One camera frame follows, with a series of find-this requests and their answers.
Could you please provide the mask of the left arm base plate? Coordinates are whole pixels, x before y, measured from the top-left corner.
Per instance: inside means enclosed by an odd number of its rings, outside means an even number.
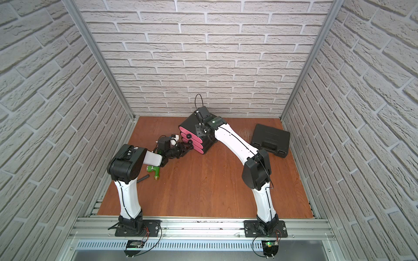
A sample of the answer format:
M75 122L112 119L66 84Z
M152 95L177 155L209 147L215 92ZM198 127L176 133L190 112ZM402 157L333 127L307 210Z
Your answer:
M144 237L149 232L149 237L159 237L161 235L161 220L145 219L137 229L130 229L118 224L116 227L116 237Z

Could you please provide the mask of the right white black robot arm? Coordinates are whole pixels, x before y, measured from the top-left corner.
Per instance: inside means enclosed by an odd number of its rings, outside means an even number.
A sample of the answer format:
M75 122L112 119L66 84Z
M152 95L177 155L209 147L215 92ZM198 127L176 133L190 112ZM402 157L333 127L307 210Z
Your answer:
M264 235L271 234L279 218L271 197L271 167L267 151L250 145L219 116L196 124L196 131L198 137L222 142L240 160L242 179L253 192L256 202L258 229Z

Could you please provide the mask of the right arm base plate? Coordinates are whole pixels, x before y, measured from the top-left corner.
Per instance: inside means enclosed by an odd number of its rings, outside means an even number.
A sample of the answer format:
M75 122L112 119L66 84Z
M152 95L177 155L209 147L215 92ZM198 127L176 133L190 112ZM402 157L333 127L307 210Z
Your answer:
M267 237L287 238L287 228L283 220L276 220L264 224L258 220L245 220L244 233L246 238Z

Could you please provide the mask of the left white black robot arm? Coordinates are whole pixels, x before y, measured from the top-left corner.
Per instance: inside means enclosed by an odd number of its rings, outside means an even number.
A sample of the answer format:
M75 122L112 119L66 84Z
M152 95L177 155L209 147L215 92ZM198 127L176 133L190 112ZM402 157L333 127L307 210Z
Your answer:
M180 142L175 146L158 152L146 148L124 144L107 166L107 172L116 185L121 211L119 224L132 230L141 230L142 209L138 201L137 180L142 166L164 167L168 160L181 158L193 149L192 144Z

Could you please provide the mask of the black pink drawer cabinet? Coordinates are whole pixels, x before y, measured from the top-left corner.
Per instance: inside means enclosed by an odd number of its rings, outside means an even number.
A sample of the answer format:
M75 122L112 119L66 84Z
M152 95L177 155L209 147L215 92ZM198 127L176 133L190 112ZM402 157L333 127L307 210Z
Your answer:
M182 140L191 144L200 154L205 154L216 142L214 136L209 135L209 131L201 133L197 130L200 127L197 116L192 113L185 121L179 125Z

